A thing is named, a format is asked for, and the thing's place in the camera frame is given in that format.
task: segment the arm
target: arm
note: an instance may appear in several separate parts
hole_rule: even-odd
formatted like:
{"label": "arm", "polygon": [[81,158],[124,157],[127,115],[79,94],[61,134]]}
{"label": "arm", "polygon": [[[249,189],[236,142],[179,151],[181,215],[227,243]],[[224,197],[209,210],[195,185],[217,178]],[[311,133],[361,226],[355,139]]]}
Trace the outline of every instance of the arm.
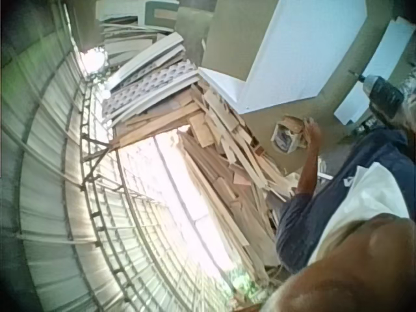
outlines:
{"label": "arm", "polygon": [[306,162],[300,175],[297,194],[313,195],[318,180],[318,154],[320,148],[320,129],[312,118],[305,121],[305,139],[307,140]]}

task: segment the man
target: man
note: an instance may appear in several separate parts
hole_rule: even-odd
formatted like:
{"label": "man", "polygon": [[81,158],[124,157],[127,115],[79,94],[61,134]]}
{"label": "man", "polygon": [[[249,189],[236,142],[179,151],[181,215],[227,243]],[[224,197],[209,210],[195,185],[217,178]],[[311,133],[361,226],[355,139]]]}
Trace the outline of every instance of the man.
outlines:
{"label": "man", "polygon": [[416,176],[406,137],[374,130],[313,198],[321,133],[305,124],[305,166],[276,233],[294,275],[262,311],[416,311]]}

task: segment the power drill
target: power drill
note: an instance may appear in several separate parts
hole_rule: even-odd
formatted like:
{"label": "power drill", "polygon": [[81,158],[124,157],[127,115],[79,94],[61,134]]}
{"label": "power drill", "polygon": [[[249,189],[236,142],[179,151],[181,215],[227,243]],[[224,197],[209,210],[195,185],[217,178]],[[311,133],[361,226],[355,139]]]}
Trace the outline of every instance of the power drill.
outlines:
{"label": "power drill", "polygon": [[363,91],[370,99],[370,110],[373,114],[380,118],[380,113],[382,113],[389,120],[392,120],[404,102],[404,94],[380,76],[368,75],[365,77],[353,71],[350,71],[350,73],[358,77],[358,81],[363,83]]}

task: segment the hand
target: hand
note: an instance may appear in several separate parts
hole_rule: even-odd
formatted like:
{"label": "hand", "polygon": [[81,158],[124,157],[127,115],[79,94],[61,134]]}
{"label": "hand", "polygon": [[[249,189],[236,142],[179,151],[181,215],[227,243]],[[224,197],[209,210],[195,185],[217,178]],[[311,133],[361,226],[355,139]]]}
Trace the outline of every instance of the hand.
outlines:
{"label": "hand", "polygon": [[308,146],[319,148],[322,138],[319,125],[312,118],[305,118],[304,124],[304,136]]}

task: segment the white shirt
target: white shirt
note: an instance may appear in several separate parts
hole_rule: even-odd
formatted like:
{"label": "white shirt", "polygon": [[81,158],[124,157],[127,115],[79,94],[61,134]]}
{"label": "white shirt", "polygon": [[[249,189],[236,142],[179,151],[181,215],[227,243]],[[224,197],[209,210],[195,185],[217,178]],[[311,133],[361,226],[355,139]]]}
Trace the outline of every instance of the white shirt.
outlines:
{"label": "white shirt", "polygon": [[346,198],[330,218],[307,265],[321,260],[352,223],[366,221],[382,213],[410,217],[395,177],[378,162],[368,169],[357,166]]}

